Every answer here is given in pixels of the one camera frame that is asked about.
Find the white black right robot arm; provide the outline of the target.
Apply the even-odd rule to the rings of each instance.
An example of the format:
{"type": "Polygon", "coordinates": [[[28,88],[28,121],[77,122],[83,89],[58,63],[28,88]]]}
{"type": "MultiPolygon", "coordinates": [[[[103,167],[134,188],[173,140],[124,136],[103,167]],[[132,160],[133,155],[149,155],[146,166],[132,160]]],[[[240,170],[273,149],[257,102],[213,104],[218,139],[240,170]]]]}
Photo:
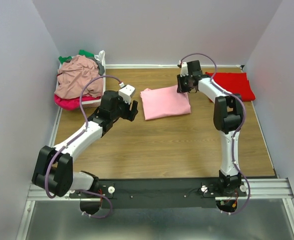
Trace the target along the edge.
{"type": "Polygon", "coordinates": [[[238,141],[245,120],[245,108],[239,94],[234,94],[218,85],[213,76],[202,72],[198,60],[178,63],[177,92],[201,92],[214,103],[213,122],[220,132],[222,164],[216,184],[216,191],[228,196],[242,184],[239,167],[238,141]]]}

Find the light pink t shirt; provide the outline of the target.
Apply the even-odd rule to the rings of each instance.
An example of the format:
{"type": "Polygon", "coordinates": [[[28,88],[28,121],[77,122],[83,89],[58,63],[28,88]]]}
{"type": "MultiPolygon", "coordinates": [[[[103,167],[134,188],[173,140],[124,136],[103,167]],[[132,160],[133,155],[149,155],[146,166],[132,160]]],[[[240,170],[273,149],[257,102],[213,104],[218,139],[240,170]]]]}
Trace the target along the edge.
{"type": "Polygon", "coordinates": [[[187,93],[178,93],[177,85],[140,92],[146,121],[191,113],[187,93]]]}

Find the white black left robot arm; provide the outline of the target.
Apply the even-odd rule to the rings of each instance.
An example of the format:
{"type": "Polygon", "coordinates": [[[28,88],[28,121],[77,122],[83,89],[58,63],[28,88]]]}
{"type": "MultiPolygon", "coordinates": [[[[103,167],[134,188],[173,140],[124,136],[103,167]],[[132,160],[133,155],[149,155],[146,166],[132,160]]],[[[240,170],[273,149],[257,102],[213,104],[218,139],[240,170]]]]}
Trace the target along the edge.
{"type": "Polygon", "coordinates": [[[126,85],[119,91],[104,92],[100,106],[85,117],[84,125],[65,141],[39,151],[32,183],[46,191],[50,198],[62,197],[68,191],[81,191],[91,198],[98,192],[98,177],[74,172],[73,163],[92,143],[102,138],[119,120],[134,121],[138,102],[133,100],[135,88],[126,85]]]}

